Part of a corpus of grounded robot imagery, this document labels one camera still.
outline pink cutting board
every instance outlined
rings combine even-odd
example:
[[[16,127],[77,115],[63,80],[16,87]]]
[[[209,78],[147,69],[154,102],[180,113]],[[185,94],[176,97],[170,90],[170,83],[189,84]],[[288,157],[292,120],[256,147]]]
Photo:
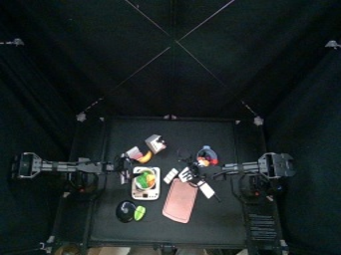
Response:
[[[197,188],[178,178],[173,180],[164,215],[172,220],[188,223],[197,197]]]

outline green object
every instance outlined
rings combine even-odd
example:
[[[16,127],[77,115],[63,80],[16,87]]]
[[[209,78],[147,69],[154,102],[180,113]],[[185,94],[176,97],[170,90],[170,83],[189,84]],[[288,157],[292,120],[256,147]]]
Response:
[[[147,183],[147,175],[150,173],[145,172],[141,176],[138,176],[138,183],[142,186],[142,188],[149,188],[149,183]]]
[[[139,221],[145,217],[145,214],[146,214],[146,208],[139,205],[134,214],[135,220]]]

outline black fabric enclosure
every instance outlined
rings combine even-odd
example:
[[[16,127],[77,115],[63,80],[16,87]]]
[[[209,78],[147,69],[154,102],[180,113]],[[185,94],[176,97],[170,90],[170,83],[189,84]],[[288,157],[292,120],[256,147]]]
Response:
[[[14,155],[69,160],[99,142],[91,122],[169,115],[264,119],[297,171],[284,238],[295,254],[340,254],[340,1],[4,0],[0,28],[2,254],[42,253],[63,190],[54,175],[12,181]]]

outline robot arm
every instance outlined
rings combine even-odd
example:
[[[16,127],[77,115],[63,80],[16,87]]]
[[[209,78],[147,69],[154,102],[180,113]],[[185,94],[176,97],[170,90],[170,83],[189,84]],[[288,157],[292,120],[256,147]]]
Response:
[[[78,162],[49,161],[34,152],[24,152],[15,157],[12,164],[14,179],[32,179],[42,171],[77,172],[101,174],[113,171],[110,163],[93,162],[89,158],[79,158]]]

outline banana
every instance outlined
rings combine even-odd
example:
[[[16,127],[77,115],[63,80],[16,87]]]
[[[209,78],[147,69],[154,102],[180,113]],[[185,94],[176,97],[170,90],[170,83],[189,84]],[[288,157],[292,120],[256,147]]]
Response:
[[[139,162],[139,163],[147,163],[147,162],[151,160],[153,155],[154,155],[153,152],[149,150],[149,152],[146,153],[146,155],[142,156],[141,158],[138,158],[138,162]]]

